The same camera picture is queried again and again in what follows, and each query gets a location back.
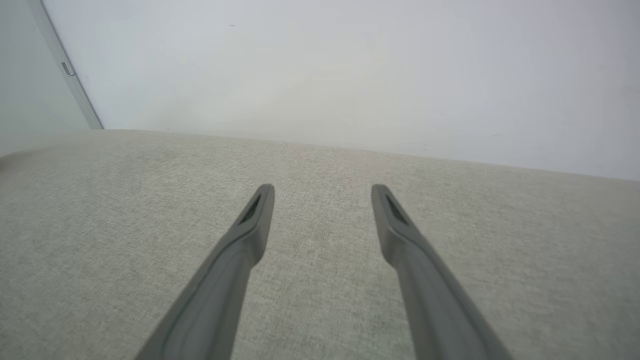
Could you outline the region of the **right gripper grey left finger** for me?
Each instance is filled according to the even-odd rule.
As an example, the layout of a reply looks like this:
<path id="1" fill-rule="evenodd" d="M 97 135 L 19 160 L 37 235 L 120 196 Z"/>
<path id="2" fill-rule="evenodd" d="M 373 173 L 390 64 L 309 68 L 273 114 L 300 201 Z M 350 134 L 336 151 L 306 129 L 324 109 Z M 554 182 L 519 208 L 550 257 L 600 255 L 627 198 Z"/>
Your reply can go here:
<path id="1" fill-rule="evenodd" d="M 250 272 L 265 254 L 275 188 L 261 184 L 137 354 L 138 360 L 231 358 Z"/>

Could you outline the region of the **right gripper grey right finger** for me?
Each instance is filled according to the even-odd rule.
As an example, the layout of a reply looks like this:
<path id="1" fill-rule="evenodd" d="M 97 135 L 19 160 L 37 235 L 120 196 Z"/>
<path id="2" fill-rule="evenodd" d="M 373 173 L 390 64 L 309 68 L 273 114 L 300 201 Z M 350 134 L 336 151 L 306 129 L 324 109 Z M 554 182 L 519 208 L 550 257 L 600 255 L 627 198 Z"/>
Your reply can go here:
<path id="1" fill-rule="evenodd" d="M 371 188 L 381 253 L 396 271 L 419 360 L 512 356 L 437 251 L 383 184 Z"/>

